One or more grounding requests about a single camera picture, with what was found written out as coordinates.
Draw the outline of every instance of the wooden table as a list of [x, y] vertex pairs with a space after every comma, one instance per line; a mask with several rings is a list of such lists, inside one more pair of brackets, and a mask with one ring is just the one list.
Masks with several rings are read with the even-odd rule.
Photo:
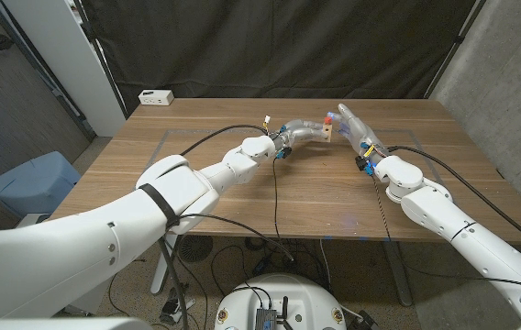
[[[210, 132], [235, 124], [260, 125], [271, 116], [270, 129], [291, 119], [323, 121], [328, 111], [347, 105], [371, 126], [386, 146], [422, 149], [448, 163], [521, 225], [521, 197], [462, 131], [442, 104], [430, 100], [302, 100], [302, 99], [176, 99], [170, 106], [140, 105], [102, 154], [59, 206], [52, 218], [107, 204], [130, 193], [140, 174], [153, 162], [178, 154]], [[195, 170], [222, 160], [224, 154], [258, 131], [240, 129], [206, 141], [186, 158]], [[418, 166], [429, 179], [444, 184], [469, 216], [511, 243], [521, 234], [446, 170], [408, 151], [394, 154]], [[359, 172], [356, 153], [335, 134], [331, 143], [302, 142], [287, 159], [276, 161], [279, 191], [278, 225], [282, 237], [386, 238], [372, 179]], [[382, 207], [391, 236], [402, 241], [441, 238], [413, 223], [384, 194]], [[225, 193], [214, 215], [224, 216], [275, 237], [272, 163], [262, 164], [248, 184]], [[246, 230], [206, 219], [194, 235], [250, 236]]]

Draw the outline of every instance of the black cable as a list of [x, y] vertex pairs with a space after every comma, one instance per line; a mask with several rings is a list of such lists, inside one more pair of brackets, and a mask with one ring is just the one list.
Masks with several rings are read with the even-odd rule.
[[[132, 262], [136, 262], [136, 261], [146, 262], [146, 260], [143, 258], [133, 260]], [[114, 301], [112, 300], [112, 284], [114, 284], [114, 280], [116, 279], [117, 274], [119, 274], [119, 272], [114, 274], [114, 277], [112, 277], [112, 281], [110, 281], [110, 285], [107, 287], [107, 299], [110, 301], [110, 304], [112, 305], [112, 307], [114, 307], [114, 309], [116, 309], [118, 312], [111, 313], [108, 316], [112, 316], [112, 315], [116, 315], [116, 314], [125, 314], [127, 317], [130, 317], [130, 314], [128, 312], [119, 309], [116, 306], [116, 304], [114, 303]]]
[[199, 324], [197, 323], [197, 320], [195, 320], [194, 316], [187, 313], [187, 316], [191, 317], [192, 320], [195, 322], [195, 326], [197, 326], [197, 330], [199, 330]]
[[167, 330], [171, 330], [169, 329], [169, 327], [165, 324], [151, 324], [150, 326], [162, 326], [163, 328], [167, 329]]
[[275, 231], [277, 232], [277, 238], [279, 238], [279, 242], [281, 243], [281, 235], [279, 235], [279, 228], [277, 227], [277, 173], [275, 172], [275, 161], [277, 159], [272, 160], [272, 177], [275, 180]]
[[443, 167], [444, 169], [449, 171], [452, 175], [454, 175], [454, 177], [456, 179], [458, 179], [460, 182], [462, 182], [462, 184], [464, 184], [467, 188], [469, 188], [474, 194], [476, 194], [479, 198], [481, 198], [483, 202], [485, 202], [487, 205], [489, 205], [503, 219], [507, 220], [507, 222], [509, 224], [511, 224], [512, 226], [514, 226], [515, 229], [517, 229], [517, 230], [519, 230], [521, 232], [521, 225], [520, 224], [518, 224], [514, 219], [509, 217], [509, 215], [505, 214], [505, 212], [501, 211], [501, 209], [499, 209], [495, 204], [491, 203], [491, 201], [489, 201], [489, 199], [487, 199], [482, 193], [480, 193], [478, 190], [476, 190], [470, 183], [468, 183], [466, 180], [464, 180], [464, 178], [462, 178], [456, 171], [454, 171], [450, 166], [445, 164], [443, 161], [441, 161], [440, 159], [437, 159], [436, 157], [434, 157], [432, 155], [427, 154], [426, 152], [424, 152], [422, 150], [419, 150], [419, 149], [416, 149], [416, 148], [411, 148], [411, 147], [406, 147], [406, 146], [394, 146], [394, 147], [388, 148], [387, 150], [389, 150], [389, 152], [393, 152], [393, 151], [396, 151], [398, 149], [408, 150], [408, 151], [420, 154], [420, 155], [422, 155], [422, 156], [424, 156], [424, 157], [426, 157], [426, 158], [428, 158], [430, 160], [435, 161], [441, 167]]
[[208, 218], [212, 218], [212, 219], [216, 219], [216, 220], [220, 220], [220, 221], [224, 221], [224, 222], [227, 222], [229, 224], [232, 224], [232, 225], [236, 225], [236, 226], [241, 226], [249, 231], [251, 231], [252, 233], [256, 234], [258, 237], [264, 239], [265, 241], [267, 241], [267, 243], [271, 243], [273, 245], [275, 245], [276, 247], [280, 248], [286, 255], [287, 257], [289, 257], [289, 259], [291, 261], [294, 261], [294, 256], [291, 254], [291, 252], [289, 252], [283, 245], [281, 245], [280, 243], [277, 243], [275, 241], [273, 241], [272, 239], [269, 239], [268, 237], [266, 237], [265, 235], [259, 233], [258, 231], [256, 231], [255, 229], [247, 226], [247, 225], [244, 225], [244, 224], [241, 224], [240, 222], [238, 221], [234, 221], [234, 220], [230, 220], [230, 219], [226, 219], [225, 217], [221, 217], [221, 216], [217, 216], [217, 215], [210, 215], [210, 214], [184, 214], [184, 215], [181, 215], [179, 216], [179, 219], [184, 219], [186, 217], [190, 217], [190, 216], [202, 216], [202, 217], [208, 217]]
[[180, 153], [181, 156], [185, 156], [189, 151], [195, 149], [195, 147], [199, 146], [200, 144], [206, 142], [208, 139], [210, 138], [213, 138], [215, 137], [216, 135], [222, 133], [222, 132], [225, 132], [229, 129], [232, 129], [232, 128], [254, 128], [254, 129], [258, 129], [259, 131], [262, 132], [262, 134], [264, 135], [268, 135], [269, 133], [267, 132], [266, 129], [260, 127], [260, 126], [256, 126], [256, 125], [232, 125], [232, 126], [227, 126], [227, 127], [224, 127], [222, 129], [218, 129], [216, 132], [208, 135], [207, 137], [204, 137], [202, 139], [200, 139], [199, 141], [195, 142], [191, 147], [187, 148], [184, 152]]
[[[316, 256], [316, 254], [310, 252], [310, 251], [307, 249], [307, 247], [306, 247], [303, 243], [301, 243], [300, 245], [301, 245], [302, 247], [305, 248], [305, 251], [299, 250], [299, 251], [297, 251], [296, 253], [306, 254], [306, 255], [308, 255], [308, 256], [311, 257], [311, 259], [314, 261], [314, 264], [316, 265], [316, 274], [317, 274], [317, 279], [316, 279], [316, 280], [313, 279], [312, 277], [308, 276], [307, 274], [304, 274], [304, 273], [303, 273], [302, 271], [300, 271], [299, 269], [295, 269], [294, 272], [295, 272], [296, 274], [301, 275], [301, 276], [304, 276], [304, 277], [306, 277], [306, 278], [308, 278], [308, 279], [310, 279], [310, 280], [312, 280], [312, 281], [314, 281], [314, 282], [318, 282], [318, 283], [321, 282], [320, 285], [321, 285], [322, 287], [324, 287], [325, 289], [328, 289], [329, 286], [328, 286], [328, 284], [327, 284], [327, 275], [326, 275], [326, 271], [325, 271], [325, 268], [324, 268], [324, 264], [323, 264], [322, 261], [321, 261], [321, 260]], [[269, 260], [271, 266], [275, 267], [275, 268], [278, 269], [278, 270], [285, 270], [285, 269], [287, 269], [285, 266], [280, 266], [280, 265], [278, 265], [278, 264], [276, 264], [275, 262], [272, 261], [272, 255], [273, 255], [273, 254], [281, 254], [282, 252], [277, 251], [277, 250], [272, 250], [272, 249], [270, 249], [270, 248], [268, 248], [268, 247], [267, 247], [267, 249], [269, 249], [269, 251], [271, 252], [271, 254], [269, 254], [269, 256], [268, 256], [268, 257], [269, 257], [268, 260]]]
[[[374, 177], [372, 177], [372, 182], [374, 183], [374, 187], [375, 187], [375, 190], [377, 192], [377, 200], [379, 202], [379, 209], [381, 210], [382, 221], [385, 224], [385, 231], [387, 232], [387, 238], [389, 238], [389, 241], [391, 242], [392, 239], [391, 239], [391, 235], [389, 234], [389, 226], [387, 225], [387, 219], [385, 218], [385, 213], [382, 210], [381, 198], [379, 197], [379, 187], [377, 186], [377, 182], [374, 180]], [[404, 267], [406, 267], [409, 270], [418, 272], [420, 274], [424, 274], [424, 275], [432, 276], [432, 277], [446, 278], [446, 279], [460, 279], [460, 280], [469, 280], [469, 281], [499, 281], [499, 282], [504, 282], [504, 283], [511, 283], [511, 284], [516, 284], [516, 285], [521, 285], [521, 282], [520, 281], [516, 281], [516, 280], [505, 280], [505, 279], [472, 277], [472, 276], [461, 276], [461, 275], [436, 274], [436, 273], [430, 273], [430, 272], [427, 272], [427, 271], [416, 269], [416, 268], [413, 268], [413, 267], [407, 265], [404, 262], [403, 258], [401, 258], [401, 254], [400, 254], [400, 252], [398, 250], [399, 247], [398, 246], [396, 246], [396, 247], [397, 247], [397, 250], [395, 250], [395, 248], [392, 248], [392, 250], [393, 250], [394, 254], [399, 258], [401, 263], [404, 265]]]
[[[250, 288], [250, 285], [249, 283], [247, 282], [248, 279], [250, 279], [250, 276], [249, 274], [246, 272], [246, 266], [244, 265], [244, 250], [242, 250], [242, 247], [239, 247], [239, 246], [236, 246], [236, 245], [231, 245], [231, 246], [227, 246], [227, 247], [224, 247], [222, 248], [221, 250], [217, 251], [216, 254], [214, 255], [214, 257], [212, 258], [212, 263], [210, 264], [210, 269], [212, 270], [212, 279], [214, 280], [214, 283], [216, 284], [217, 288], [220, 290], [220, 293], [222, 293], [222, 298], [226, 297], [226, 294], [224, 293], [224, 291], [222, 290], [222, 288], [220, 287], [220, 284], [217, 282], [217, 279], [216, 279], [216, 274], [214, 273], [214, 264], [215, 264], [215, 260], [217, 258], [217, 256], [219, 256], [220, 253], [222, 253], [224, 250], [227, 250], [229, 248], [237, 248], [239, 251], [240, 251], [240, 256], [242, 257], [242, 271], [244, 272], [244, 277], [245, 277], [245, 280], [244, 280], [244, 283]], [[260, 308], [263, 308], [262, 306], [262, 298], [259, 296], [259, 293], [254, 291], [254, 293], [257, 295], [257, 297], [259, 298], [259, 301], [260, 301]]]
[[248, 289], [251, 289], [251, 290], [253, 290], [253, 291], [255, 291], [255, 290], [259, 290], [259, 291], [264, 292], [264, 294], [266, 294], [267, 297], [269, 298], [269, 309], [272, 308], [272, 299], [271, 299], [271, 296], [270, 296], [269, 293], [266, 292], [263, 288], [248, 286], [248, 287], [236, 288], [236, 289], [232, 290], [232, 292], [239, 292], [239, 291], [242, 291], [242, 290], [248, 290]]
[[[183, 286], [179, 282], [179, 278], [177, 277], [177, 272], [175, 271], [175, 267], [172, 264], [171, 256], [169, 255], [169, 250], [167, 247], [161, 245], [161, 253], [165, 258], [165, 263], [167, 264], [167, 270], [169, 271], [169, 275], [172, 278], [173, 286], [175, 287], [175, 291], [177, 292], [177, 299], [179, 300], [179, 307], [181, 308], [182, 313], [187, 314], [187, 307], [185, 305], [185, 296], [183, 293]], [[189, 330], [189, 323], [187, 322], [187, 317], [182, 317], [183, 319], [183, 330]]]
[[[169, 247], [171, 249], [171, 251], [174, 250], [174, 248], [171, 246], [171, 244], [169, 244], [169, 242], [167, 242], [167, 240], [165, 240], [165, 244], [167, 245], [167, 247]], [[202, 285], [202, 283], [195, 277], [194, 273], [187, 268], [187, 266], [185, 266], [185, 264], [183, 263], [183, 260], [181, 259], [181, 256], [179, 254], [177, 254], [177, 260], [179, 261], [179, 263], [181, 264], [181, 266], [187, 270], [187, 272], [191, 275], [191, 277], [194, 278], [194, 280], [197, 282], [197, 285], [199, 285], [199, 288], [202, 290], [202, 292], [204, 293], [204, 297], [205, 297], [205, 320], [204, 320], [204, 329], [207, 327], [207, 292], [205, 292], [205, 289], [204, 289], [204, 286]]]

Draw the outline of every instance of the black backdrop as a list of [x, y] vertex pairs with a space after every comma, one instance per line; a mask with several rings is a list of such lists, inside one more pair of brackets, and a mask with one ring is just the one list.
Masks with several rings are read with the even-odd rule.
[[83, 0], [131, 113], [176, 97], [421, 98], [474, 0]]

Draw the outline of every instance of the white power strip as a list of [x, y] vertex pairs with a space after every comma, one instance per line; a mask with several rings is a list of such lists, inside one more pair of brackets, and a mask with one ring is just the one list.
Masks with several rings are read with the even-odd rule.
[[139, 99], [141, 105], [170, 105], [174, 97], [169, 90], [144, 90]]

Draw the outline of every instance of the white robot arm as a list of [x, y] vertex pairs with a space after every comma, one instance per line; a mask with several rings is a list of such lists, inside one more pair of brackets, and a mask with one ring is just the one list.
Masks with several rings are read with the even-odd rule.
[[234, 184], [294, 141], [327, 138], [317, 123], [293, 121], [279, 134], [249, 137], [221, 162], [192, 170], [174, 155], [148, 168], [137, 190], [81, 214], [0, 231], [0, 318], [50, 317], [127, 266], [167, 231], [183, 234]]
[[[340, 121], [340, 133], [350, 140], [369, 174], [374, 172], [381, 182], [389, 182], [387, 196], [401, 205], [415, 223], [446, 239], [485, 278], [521, 282], [521, 253], [452, 202], [452, 196], [442, 185], [426, 178], [422, 171], [387, 149], [343, 104], [340, 115], [328, 114]], [[521, 285], [491, 281], [521, 318]]]

